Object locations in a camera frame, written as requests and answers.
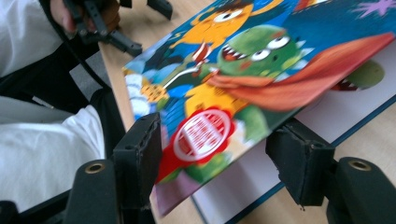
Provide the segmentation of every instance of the clamp jaw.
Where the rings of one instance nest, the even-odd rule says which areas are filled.
[[[333,158],[335,148],[297,119],[267,138],[265,149],[279,179],[301,206],[329,200],[330,224],[394,223],[396,188],[373,163],[359,158]]]

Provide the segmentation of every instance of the black cable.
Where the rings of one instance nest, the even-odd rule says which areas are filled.
[[[85,62],[85,60],[81,59],[80,56],[74,51],[73,47],[70,44],[69,38],[64,33],[63,28],[52,18],[52,14],[50,12],[50,1],[49,0],[39,0],[43,10],[49,20],[50,24],[54,28],[55,32],[62,39],[66,47],[69,49],[71,54],[76,58],[76,60],[81,64],[81,66],[87,71],[87,73],[104,89],[111,89],[94,71],[93,69]]]

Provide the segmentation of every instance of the yellow monster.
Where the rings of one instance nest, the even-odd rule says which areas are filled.
[[[170,48],[172,49],[180,43],[201,44],[205,42],[211,44],[211,48],[215,49],[224,43],[227,37],[241,28],[249,17],[271,10],[282,2],[283,0],[274,0],[265,7],[253,11],[252,2],[237,0],[230,5],[220,7],[216,12],[201,21],[206,13],[215,10],[212,7],[207,12],[198,15],[191,22],[192,28]]]

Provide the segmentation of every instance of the monster eye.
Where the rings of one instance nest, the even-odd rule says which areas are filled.
[[[290,37],[288,36],[281,36],[278,37],[277,39],[273,39],[270,43],[268,43],[267,48],[268,49],[280,49],[287,45],[290,41]]]
[[[268,57],[270,53],[271,51],[269,49],[262,49],[260,51],[257,51],[251,56],[251,61],[263,60],[264,58]]]
[[[218,15],[214,21],[215,22],[223,22],[223,21],[229,21],[237,16],[239,16],[239,14],[242,13],[242,9],[236,10],[234,12],[226,12],[226,13],[221,13],[220,15]]]

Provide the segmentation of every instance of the cartoon monster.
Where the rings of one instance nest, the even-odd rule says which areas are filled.
[[[276,8],[283,1],[274,0],[265,7],[253,11],[253,1],[236,0],[232,4],[226,4],[218,8],[217,11],[201,20],[204,15],[215,10],[214,7],[211,7],[207,12],[198,15],[191,22],[190,30],[170,48],[172,49],[180,43],[201,44],[205,42],[210,43],[211,48],[215,49],[223,44],[227,37],[241,28],[249,18],[262,14],[268,17],[262,21],[268,21],[284,12],[283,7]]]
[[[236,80],[251,86],[272,82],[300,59],[297,44],[283,28],[272,25],[250,28],[224,45],[217,63],[200,65],[196,75],[202,84],[186,93],[186,116],[197,109],[218,106],[244,121],[246,139],[256,142],[270,132],[262,111],[248,101],[232,97],[219,86],[230,88]]]
[[[333,91],[362,91],[372,88],[385,76],[385,70],[380,63],[369,60],[349,76],[332,87]]]

